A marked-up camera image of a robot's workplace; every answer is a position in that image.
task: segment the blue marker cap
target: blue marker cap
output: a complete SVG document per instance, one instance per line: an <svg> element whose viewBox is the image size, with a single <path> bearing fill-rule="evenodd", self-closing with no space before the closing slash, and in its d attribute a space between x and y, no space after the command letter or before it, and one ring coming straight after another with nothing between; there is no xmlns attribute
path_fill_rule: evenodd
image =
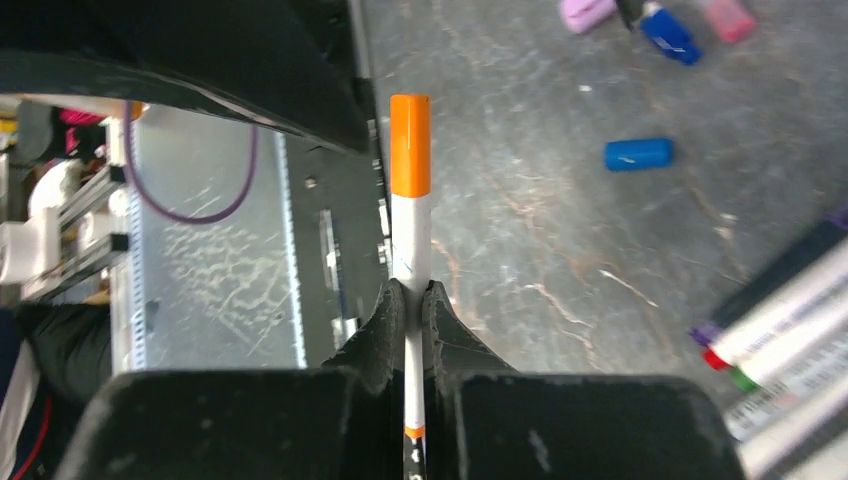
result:
<svg viewBox="0 0 848 480"><path fill-rule="evenodd" d="M701 58L692 34L668 10L655 2L646 3L645 10L639 29L665 56L683 65L694 65Z"/></svg>
<svg viewBox="0 0 848 480"><path fill-rule="evenodd" d="M662 168L671 165L674 145L668 138L610 142L604 149L604 162L613 172Z"/></svg>

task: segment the person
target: person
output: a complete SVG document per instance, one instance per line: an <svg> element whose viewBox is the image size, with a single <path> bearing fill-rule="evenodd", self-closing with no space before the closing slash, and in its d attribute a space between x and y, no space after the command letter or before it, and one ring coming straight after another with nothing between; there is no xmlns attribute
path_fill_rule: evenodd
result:
<svg viewBox="0 0 848 480"><path fill-rule="evenodd" d="M51 478L112 373L108 293L0 309L0 480Z"/></svg>

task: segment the red marker cap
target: red marker cap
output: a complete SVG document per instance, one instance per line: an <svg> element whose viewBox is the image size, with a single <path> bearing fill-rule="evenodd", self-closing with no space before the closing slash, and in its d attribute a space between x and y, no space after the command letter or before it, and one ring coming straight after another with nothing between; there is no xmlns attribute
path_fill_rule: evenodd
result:
<svg viewBox="0 0 848 480"><path fill-rule="evenodd" d="M713 370L723 370L730 366L729 363L725 362L718 355L715 354L709 348L704 350L704 361L707 362L707 365L713 367Z"/></svg>

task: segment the pink marker cap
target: pink marker cap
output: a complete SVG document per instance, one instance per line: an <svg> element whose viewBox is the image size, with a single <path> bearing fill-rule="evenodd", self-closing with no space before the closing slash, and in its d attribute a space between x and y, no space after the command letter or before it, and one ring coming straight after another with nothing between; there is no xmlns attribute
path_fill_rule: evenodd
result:
<svg viewBox="0 0 848 480"><path fill-rule="evenodd" d="M699 0L704 18L727 43L738 42L757 28L757 21L738 0Z"/></svg>
<svg viewBox="0 0 848 480"><path fill-rule="evenodd" d="M560 0L559 15L574 33L583 33L615 12L615 0Z"/></svg>

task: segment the white marker body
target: white marker body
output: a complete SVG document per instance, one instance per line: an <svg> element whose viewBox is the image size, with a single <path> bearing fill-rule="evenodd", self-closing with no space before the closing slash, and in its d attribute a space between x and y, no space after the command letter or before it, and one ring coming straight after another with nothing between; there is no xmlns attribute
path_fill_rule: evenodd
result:
<svg viewBox="0 0 848 480"><path fill-rule="evenodd" d="M848 480L848 432L789 472L783 480Z"/></svg>
<svg viewBox="0 0 848 480"><path fill-rule="evenodd" d="M772 293L720 335L710 350L733 365L758 352L800 322L835 288L848 282L848 241Z"/></svg>
<svg viewBox="0 0 848 480"><path fill-rule="evenodd" d="M424 365L421 307L431 278L430 195L392 195L392 277L404 288L404 426L424 426Z"/></svg>
<svg viewBox="0 0 848 480"><path fill-rule="evenodd" d="M827 304L785 334L747 357L737 367L757 385L770 382L848 323L848 285Z"/></svg>
<svg viewBox="0 0 848 480"><path fill-rule="evenodd" d="M775 381L743 398L724 413L724 423L733 438L746 442L843 375L848 375L848 331L837 333Z"/></svg>
<svg viewBox="0 0 848 480"><path fill-rule="evenodd" d="M807 403L781 418L754 438L743 443L737 453L751 480L762 478L783 457L792 452L824 422L848 403L848 375L819 392Z"/></svg>

